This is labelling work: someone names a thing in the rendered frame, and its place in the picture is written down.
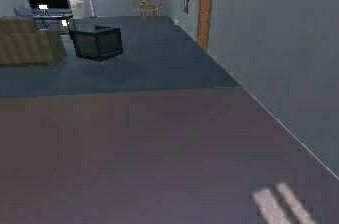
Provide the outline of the dark blue low table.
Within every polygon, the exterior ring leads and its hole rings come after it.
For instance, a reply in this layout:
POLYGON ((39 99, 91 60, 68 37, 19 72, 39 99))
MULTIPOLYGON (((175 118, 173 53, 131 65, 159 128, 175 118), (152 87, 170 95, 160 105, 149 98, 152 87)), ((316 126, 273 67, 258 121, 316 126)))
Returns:
POLYGON ((16 16, 24 17, 33 21, 40 29, 67 28, 72 14, 34 14, 30 8, 17 7, 13 9, 16 16))

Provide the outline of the orange wooden chair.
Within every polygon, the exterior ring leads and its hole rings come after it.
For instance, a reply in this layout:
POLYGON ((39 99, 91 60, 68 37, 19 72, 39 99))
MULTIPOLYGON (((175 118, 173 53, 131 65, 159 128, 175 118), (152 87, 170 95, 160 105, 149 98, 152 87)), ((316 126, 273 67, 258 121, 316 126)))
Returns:
POLYGON ((152 0, 132 0, 132 7, 140 12, 143 22, 146 21, 148 15, 151 15, 152 20, 162 17, 162 0, 156 0, 155 3, 152 0))

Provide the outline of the orange wooden door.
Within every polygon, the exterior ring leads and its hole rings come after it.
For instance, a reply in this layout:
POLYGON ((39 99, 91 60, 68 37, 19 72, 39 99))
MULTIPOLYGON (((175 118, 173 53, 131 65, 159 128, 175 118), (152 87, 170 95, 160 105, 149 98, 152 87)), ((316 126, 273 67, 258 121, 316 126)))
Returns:
POLYGON ((197 43, 204 51, 208 47, 211 9, 212 0, 199 0, 197 43))

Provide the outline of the tan striped sofa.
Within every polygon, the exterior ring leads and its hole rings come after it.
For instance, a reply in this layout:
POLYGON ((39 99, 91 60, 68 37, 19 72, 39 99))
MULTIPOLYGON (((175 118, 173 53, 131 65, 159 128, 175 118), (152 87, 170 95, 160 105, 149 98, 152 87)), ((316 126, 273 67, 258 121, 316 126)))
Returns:
POLYGON ((52 66, 66 57, 61 32, 19 16, 0 17, 0 67, 52 66))

